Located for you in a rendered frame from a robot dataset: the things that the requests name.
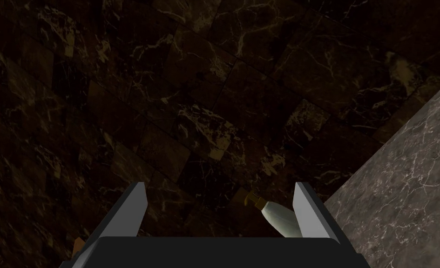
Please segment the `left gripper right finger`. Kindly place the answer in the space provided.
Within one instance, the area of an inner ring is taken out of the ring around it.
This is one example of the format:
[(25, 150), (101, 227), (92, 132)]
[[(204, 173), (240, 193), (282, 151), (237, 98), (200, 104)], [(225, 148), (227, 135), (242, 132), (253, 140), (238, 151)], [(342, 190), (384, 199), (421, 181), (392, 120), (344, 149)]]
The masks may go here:
[(340, 243), (337, 223), (308, 183), (295, 184), (293, 209), (303, 237), (331, 238)]

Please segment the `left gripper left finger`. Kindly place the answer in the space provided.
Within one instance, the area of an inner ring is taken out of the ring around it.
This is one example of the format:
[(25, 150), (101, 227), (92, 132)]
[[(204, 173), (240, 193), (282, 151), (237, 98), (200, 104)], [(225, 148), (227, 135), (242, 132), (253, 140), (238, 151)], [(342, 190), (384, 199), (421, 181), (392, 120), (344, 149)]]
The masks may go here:
[(101, 237), (137, 236), (147, 206), (145, 184), (142, 181), (131, 183), (88, 237), (84, 246), (89, 247)]

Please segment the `white pump bottle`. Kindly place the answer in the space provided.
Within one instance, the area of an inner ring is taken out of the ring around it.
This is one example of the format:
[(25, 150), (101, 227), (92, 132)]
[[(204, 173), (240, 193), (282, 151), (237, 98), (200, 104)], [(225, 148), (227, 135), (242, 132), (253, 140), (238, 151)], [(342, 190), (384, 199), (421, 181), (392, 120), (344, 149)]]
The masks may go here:
[(261, 211), (266, 221), (283, 237), (303, 237), (294, 211), (278, 203), (266, 201), (252, 191), (245, 197), (244, 205), (247, 206), (249, 201), (254, 203), (254, 206)]

